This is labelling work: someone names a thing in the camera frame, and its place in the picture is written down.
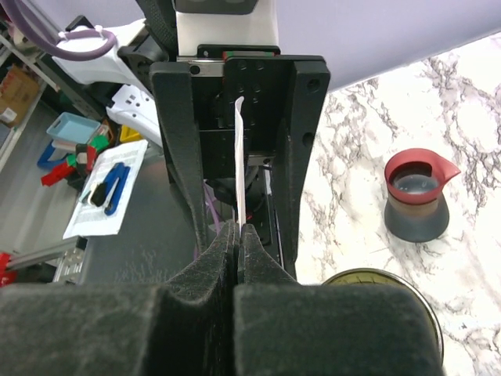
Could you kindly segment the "white paper coffee filter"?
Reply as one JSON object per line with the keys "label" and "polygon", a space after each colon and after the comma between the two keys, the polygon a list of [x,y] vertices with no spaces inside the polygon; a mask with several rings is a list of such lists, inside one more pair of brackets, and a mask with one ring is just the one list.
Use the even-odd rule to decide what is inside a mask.
{"label": "white paper coffee filter", "polygon": [[245,165],[244,165],[244,123],[241,114],[244,97],[236,99],[234,103],[235,120],[235,141],[234,141],[234,159],[235,159],[235,180],[236,180],[236,205],[240,230],[247,221],[246,201],[245,201]]}

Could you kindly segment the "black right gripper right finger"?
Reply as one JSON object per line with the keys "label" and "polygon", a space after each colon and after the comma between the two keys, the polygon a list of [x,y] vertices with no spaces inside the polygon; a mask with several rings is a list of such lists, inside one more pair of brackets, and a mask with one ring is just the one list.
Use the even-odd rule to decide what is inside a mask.
{"label": "black right gripper right finger", "polygon": [[440,375],[442,366],[352,367],[325,345],[327,318],[317,313],[335,295],[297,283],[264,250],[253,226],[241,232],[244,281],[234,290],[234,356],[238,375]]}

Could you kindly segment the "green glass dripper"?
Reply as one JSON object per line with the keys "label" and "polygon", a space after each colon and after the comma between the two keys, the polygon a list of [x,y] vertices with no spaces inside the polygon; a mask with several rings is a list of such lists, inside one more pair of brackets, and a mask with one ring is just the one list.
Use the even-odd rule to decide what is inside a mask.
{"label": "green glass dripper", "polygon": [[352,367],[441,367],[443,338],[429,305],[399,277],[378,269],[351,269],[323,284],[335,295],[317,313],[327,318],[325,345]]}

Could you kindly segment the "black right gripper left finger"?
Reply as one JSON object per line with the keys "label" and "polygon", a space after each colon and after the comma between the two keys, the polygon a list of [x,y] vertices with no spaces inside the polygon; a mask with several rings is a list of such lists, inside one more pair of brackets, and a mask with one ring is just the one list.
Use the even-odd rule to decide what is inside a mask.
{"label": "black right gripper left finger", "polygon": [[158,284],[1,290],[4,375],[231,375],[236,224]]}

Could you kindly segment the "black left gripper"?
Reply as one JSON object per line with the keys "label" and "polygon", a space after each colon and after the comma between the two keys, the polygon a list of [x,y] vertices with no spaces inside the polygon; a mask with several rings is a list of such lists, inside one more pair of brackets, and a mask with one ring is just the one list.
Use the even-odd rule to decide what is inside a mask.
{"label": "black left gripper", "polygon": [[209,49],[219,58],[157,62],[150,68],[168,171],[186,200],[196,245],[207,248],[203,179],[235,173],[234,103],[243,96],[246,164],[277,159],[285,115],[281,234],[284,269],[295,274],[301,195],[330,72],[321,56],[293,62],[278,49]]}

